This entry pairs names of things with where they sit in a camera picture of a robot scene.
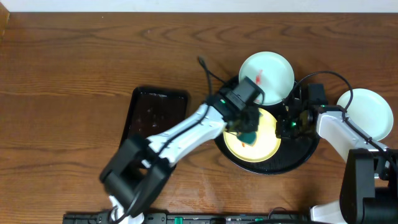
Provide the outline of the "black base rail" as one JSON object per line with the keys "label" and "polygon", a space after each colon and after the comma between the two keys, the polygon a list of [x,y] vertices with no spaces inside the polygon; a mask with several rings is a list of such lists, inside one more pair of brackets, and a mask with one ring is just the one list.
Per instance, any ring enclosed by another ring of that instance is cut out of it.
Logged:
{"label": "black base rail", "polygon": [[[111,223],[114,213],[105,211],[99,213],[67,213],[63,215],[62,224],[106,224]],[[262,220],[284,219],[299,220],[308,222],[306,215],[274,213],[268,215],[184,215],[184,214],[166,214],[166,213],[148,213],[139,215],[136,218],[125,218],[121,223],[143,223],[143,224],[244,224],[259,222]]]}

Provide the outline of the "green yellow sponge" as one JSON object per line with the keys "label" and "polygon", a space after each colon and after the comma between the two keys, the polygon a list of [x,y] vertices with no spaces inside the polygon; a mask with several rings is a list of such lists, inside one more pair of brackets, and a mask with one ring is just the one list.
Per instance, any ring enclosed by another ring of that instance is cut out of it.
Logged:
{"label": "green yellow sponge", "polygon": [[253,146],[256,143],[257,134],[255,131],[250,133],[239,133],[237,139],[241,141],[243,147]]}

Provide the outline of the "black round tray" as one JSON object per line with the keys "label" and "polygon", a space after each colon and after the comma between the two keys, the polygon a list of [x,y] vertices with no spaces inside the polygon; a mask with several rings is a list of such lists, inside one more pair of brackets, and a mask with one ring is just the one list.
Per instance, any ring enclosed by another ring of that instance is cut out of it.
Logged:
{"label": "black round tray", "polygon": [[[220,89],[235,88],[238,85],[238,82],[239,78],[236,75],[232,79],[226,81]],[[270,106],[260,106],[260,108],[270,112],[274,118],[277,118],[279,115],[287,115],[286,108],[282,103]],[[256,174],[277,175],[292,171],[306,162],[315,152],[320,140],[319,138],[309,137],[282,139],[280,147],[270,159],[255,163],[246,162],[234,156],[228,149],[222,134],[220,134],[214,141],[223,155],[240,168]]]}

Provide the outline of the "yellow plate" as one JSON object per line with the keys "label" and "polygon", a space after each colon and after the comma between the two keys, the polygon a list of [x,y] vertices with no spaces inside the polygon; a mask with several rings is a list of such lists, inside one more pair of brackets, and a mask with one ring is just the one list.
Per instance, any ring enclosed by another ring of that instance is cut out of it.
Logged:
{"label": "yellow plate", "polygon": [[252,144],[238,139],[237,133],[224,132],[223,137],[228,150],[246,162],[262,162],[271,158],[278,150],[281,139],[275,135],[277,120],[270,112],[259,108],[259,126]]}

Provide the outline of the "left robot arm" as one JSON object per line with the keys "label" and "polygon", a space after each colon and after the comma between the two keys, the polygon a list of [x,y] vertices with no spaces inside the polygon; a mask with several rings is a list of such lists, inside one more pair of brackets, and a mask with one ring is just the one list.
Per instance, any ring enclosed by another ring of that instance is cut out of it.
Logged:
{"label": "left robot arm", "polygon": [[259,118],[256,106],[212,96],[176,126],[148,138],[126,139],[99,175],[114,206],[110,223],[141,221],[180,159],[223,131],[256,131]]}

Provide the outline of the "black rectangular tray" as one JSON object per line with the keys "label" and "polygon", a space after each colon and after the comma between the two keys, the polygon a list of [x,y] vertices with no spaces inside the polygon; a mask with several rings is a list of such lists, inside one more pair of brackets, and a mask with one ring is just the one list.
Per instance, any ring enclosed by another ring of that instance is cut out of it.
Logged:
{"label": "black rectangular tray", "polygon": [[135,88],[121,142],[135,134],[147,138],[174,127],[185,119],[189,102],[190,95],[185,90],[154,86]]}

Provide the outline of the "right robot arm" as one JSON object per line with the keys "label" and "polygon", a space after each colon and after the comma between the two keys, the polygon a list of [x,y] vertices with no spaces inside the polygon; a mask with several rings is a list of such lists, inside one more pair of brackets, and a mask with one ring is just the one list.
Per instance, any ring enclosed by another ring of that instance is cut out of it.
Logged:
{"label": "right robot arm", "polygon": [[346,163],[339,200],[314,206],[313,221],[397,223],[397,150],[373,140],[341,106],[312,105],[278,115],[275,133],[322,138]]}

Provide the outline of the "light blue plate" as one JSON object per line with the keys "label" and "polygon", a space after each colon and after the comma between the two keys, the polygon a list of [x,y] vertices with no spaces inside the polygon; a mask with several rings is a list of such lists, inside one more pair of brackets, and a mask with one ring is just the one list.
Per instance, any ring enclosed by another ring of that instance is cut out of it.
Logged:
{"label": "light blue plate", "polygon": [[353,122],[376,141],[387,137],[394,125],[394,116],[388,102],[374,91],[356,88],[348,107]]}
{"label": "light blue plate", "polygon": [[274,52],[258,52],[247,58],[239,70],[239,81],[245,77],[263,90],[265,98],[259,95],[254,102],[264,106],[280,103],[289,95],[295,83],[291,64]]}

